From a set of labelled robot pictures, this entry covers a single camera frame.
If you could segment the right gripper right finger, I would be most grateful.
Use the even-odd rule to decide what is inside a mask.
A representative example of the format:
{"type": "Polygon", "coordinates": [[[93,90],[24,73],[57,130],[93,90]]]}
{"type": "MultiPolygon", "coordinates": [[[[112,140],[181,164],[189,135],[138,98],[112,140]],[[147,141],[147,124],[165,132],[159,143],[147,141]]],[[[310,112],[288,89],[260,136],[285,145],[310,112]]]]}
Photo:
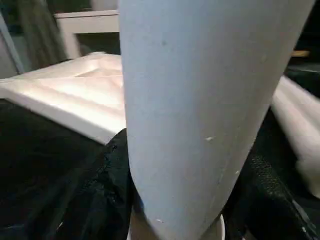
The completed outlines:
{"type": "Polygon", "coordinates": [[[286,146],[255,143],[223,210],[228,240],[318,240],[295,157],[286,146]]]}

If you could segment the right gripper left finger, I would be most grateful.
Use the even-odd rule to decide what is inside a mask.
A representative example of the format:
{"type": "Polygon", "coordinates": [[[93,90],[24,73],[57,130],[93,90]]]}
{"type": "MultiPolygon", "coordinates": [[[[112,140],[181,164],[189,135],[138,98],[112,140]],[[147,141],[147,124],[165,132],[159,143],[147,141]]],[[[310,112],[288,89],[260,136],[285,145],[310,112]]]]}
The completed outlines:
{"type": "Polygon", "coordinates": [[[125,240],[134,187],[127,130],[122,129],[85,169],[68,203],[56,240],[125,240]]]}

